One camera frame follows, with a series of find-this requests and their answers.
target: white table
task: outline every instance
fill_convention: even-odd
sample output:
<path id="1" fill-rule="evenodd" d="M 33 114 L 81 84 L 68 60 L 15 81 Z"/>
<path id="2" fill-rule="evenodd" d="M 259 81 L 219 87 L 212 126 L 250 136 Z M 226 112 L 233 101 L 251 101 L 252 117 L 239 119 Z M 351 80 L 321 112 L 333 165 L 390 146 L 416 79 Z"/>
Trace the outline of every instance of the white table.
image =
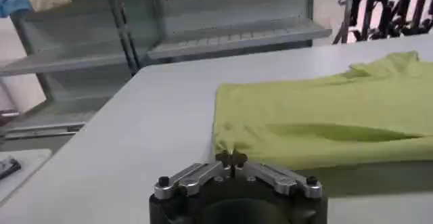
<path id="1" fill-rule="evenodd" d="M 148 223 L 157 178 L 211 157 L 221 83 L 311 79 L 414 49 L 433 61 L 433 37 L 419 36 L 144 68 L 0 208 L 0 223 Z M 431 223 L 433 194 L 372 199 L 330 200 L 329 223 Z"/>
<path id="2" fill-rule="evenodd" d="M 22 150 L 0 152 L 0 160 L 11 156 L 20 164 L 21 169 L 0 181 L 0 206 L 36 172 L 51 156 L 51 150 Z"/>

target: yellow-green t-shirt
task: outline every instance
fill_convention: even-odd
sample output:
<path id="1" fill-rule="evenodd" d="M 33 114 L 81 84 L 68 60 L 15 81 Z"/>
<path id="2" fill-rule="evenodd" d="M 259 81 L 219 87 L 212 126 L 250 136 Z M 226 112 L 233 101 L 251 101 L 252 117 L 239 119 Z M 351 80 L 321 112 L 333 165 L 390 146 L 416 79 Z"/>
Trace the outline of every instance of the yellow-green t-shirt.
<path id="1" fill-rule="evenodd" d="M 308 81 L 221 85 L 215 152 L 310 169 L 433 159 L 433 63 L 392 53 Z"/>

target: shelf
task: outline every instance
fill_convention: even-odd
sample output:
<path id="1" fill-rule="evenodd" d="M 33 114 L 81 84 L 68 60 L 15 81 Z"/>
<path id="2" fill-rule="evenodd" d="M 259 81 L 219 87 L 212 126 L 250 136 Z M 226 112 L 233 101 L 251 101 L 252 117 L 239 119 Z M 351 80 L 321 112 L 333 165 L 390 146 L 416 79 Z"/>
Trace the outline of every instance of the shelf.
<path id="1" fill-rule="evenodd" d="M 328 37 L 331 28 L 309 19 L 283 19 L 182 32 L 163 39 L 147 54 L 151 59 Z"/>
<path id="2" fill-rule="evenodd" d="M 58 129 L 61 128 L 66 130 L 68 130 L 68 127 L 79 129 L 108 100 L 108 97 L 96 97 L 63 102 L 45 102 L 37 109 L 16 118 L 2 127 L 2 134 L 6 138 L 36 137 L 41 131 L 43 134 L 48 135 L 58 133 Z"/>
<path id="3" fill-rule="evenodd" d="M 0 76 L 55 72 L 126 63 L 120 43 L 98 43 L 40 51 L 0 68 Z"/>

